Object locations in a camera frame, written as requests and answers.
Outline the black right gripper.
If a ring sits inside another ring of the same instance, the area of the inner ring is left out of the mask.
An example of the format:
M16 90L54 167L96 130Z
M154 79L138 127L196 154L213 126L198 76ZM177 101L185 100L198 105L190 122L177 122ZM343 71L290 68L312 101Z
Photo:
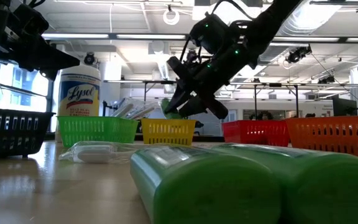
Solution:
M215 117L224 119L228 109L217 99L215 93L250 62L250 50L242 44L233 44L193 70L176 57L168 60L169 66L178 75L177 88L165 114L176 113L189 117L210 110Z

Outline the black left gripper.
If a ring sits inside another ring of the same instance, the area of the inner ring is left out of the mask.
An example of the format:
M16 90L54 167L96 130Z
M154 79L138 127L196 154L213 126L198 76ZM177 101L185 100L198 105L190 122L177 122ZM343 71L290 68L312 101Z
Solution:
M42 34L49 24L35 8L45 1L23 1L11 10L11 0L0 0L0 60L14 60L21 68L38 70L50 81L58 71L74 67L80 61L46 43Z

